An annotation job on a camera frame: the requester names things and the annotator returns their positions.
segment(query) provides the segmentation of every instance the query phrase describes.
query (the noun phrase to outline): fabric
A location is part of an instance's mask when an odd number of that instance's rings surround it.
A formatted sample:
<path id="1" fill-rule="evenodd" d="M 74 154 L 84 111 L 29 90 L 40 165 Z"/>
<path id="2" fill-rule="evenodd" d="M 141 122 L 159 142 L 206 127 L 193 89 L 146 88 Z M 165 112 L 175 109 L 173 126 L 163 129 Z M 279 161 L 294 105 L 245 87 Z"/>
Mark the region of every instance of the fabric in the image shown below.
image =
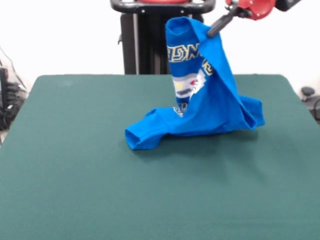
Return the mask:
<path id="1" fill-rule="evenodd" d="M 132 150 L 158 146 L 165 135 L 181 137 L 255 130 L 264 125 L 262 103 L 238 94 L 220 35 L 188 17 L 166 24 L 168 61 L 177 106 L 154 108 L 125 129 Z"/>

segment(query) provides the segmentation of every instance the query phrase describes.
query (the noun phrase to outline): printed graphic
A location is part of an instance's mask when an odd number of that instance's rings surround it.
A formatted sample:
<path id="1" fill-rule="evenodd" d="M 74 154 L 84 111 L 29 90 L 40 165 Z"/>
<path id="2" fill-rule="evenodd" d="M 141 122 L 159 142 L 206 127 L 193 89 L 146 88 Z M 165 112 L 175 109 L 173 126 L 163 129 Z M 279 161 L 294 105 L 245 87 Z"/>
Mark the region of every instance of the printed graphic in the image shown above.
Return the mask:
<path id="1" fill-rule="evenodd" d="M 187 107 L 188 107 L 188 104 L 187 103 L 180 103 L 178 104 L 178 106 L 175 106 L 173 108 L 173 110 L 180 116 L 180 117 L 183 117 L 185 112 L 187 111 Z"/>
<path id="2" fill-rule="evenodd" d="M 179 46 L 167 46 L 168 61 L 170 63 L 181 63 L 183 61 L 195 59 L 199 57 L 198 46 L 199 43 Z"/>

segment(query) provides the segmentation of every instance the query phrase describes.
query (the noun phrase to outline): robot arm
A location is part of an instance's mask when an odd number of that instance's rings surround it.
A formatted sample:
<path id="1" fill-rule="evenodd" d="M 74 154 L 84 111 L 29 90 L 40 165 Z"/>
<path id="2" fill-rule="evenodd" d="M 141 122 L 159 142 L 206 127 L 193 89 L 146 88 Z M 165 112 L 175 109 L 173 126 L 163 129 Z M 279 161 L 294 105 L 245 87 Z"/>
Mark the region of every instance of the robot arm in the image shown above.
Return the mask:
<path id="1" fill-rule="evenodd" d="M 260 20 L 268 16 L 276 8 L 286 12 L 301 0 L 225 0 L 228 14 L 219 18 L 208 31 L 212 38 L 220 32 L 234 17 Z"/>

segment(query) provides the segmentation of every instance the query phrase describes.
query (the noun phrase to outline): black cable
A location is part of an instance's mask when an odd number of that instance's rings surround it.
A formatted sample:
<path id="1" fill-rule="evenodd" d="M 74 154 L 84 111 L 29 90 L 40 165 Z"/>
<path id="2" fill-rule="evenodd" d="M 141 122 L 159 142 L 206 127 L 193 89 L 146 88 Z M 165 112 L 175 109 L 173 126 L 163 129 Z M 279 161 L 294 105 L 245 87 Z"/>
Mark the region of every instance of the black cable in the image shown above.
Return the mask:
<path id="1" fill-rule="evenodd" d="M 318 116 L 317 116 L 317 105 L 318 105 L 318 103 L 320 103 L 320 98 L 317 101 L 315 101 L 315 103 L 313 104 L 313 115 L 314 115 L 314 119 L 316 121 L 320 121 L 320 118 L 318 118 Z"/>
<path id="2" fill-rule="evenodd" d="M 11 67 L 12 67 L 12 70 L 13 70 L 13 73 L 14 75 L 16 76 L 16 78 L 18 79 L 18 81 L 20 82 L 20 84 L 24 87 L 24 89 L 27 90 L 27 87 L 26 85 L 24 84 L 24 82 L 21 80 L 21 78 L 19 77 L 19 75 L 17 74 L 16 70 L 15 70 L 15 66 L 14 66 L 14 63 L 13 61 L 11 60 L 10 57 L 8 57 L 8 55 L 5 53 L 5 51 L 2 49 L 2 47 L 0 46 L 0 51 L 3 53 L 3 55 L 10 61 L 10 64 L 11 64 Z"/>

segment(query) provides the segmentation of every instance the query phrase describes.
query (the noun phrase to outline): white wall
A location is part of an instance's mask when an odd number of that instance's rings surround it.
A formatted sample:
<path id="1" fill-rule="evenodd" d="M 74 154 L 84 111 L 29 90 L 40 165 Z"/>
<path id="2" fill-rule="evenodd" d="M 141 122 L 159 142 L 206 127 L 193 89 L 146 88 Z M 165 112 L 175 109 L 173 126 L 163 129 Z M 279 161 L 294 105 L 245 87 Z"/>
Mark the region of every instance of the white wall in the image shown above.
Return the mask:
<path id="1" fill-rule="evenodd" d="M 108 0 L 0 0 L 0 8 L 0 46 L 31 86 L 47 74 L 123 74 L 120 13 Z M 303 0 L 257 22 L 235 19 L 221 32 L 233 72 L 283 74 L 296 92 L 320 92 L 319 9 Z M 225 12 L 217 0 L 205 23 Z"/>

